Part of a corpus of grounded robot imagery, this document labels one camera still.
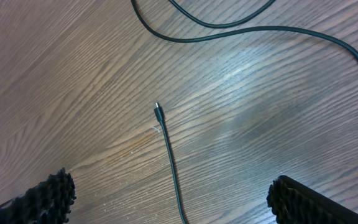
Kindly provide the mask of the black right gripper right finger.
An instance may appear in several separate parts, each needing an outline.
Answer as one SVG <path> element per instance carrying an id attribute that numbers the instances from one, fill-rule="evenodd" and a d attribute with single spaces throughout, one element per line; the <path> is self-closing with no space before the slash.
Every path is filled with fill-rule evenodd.
<path id="1" fill-rule="evenodd" d="M 270 185 L 267 206 L 278 224 L 358 224 L 358 213 L 286 175 Z"/>

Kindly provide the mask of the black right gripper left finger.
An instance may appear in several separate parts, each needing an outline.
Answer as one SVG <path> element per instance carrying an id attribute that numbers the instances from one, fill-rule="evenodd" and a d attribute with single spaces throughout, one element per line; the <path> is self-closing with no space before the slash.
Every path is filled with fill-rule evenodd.
<path id="1" fill-rule="evenodd" d="M 76 199 L 71 174 L 61 169 L 24 195 L 0 205 L 0 224 L 64 224 Z"/>

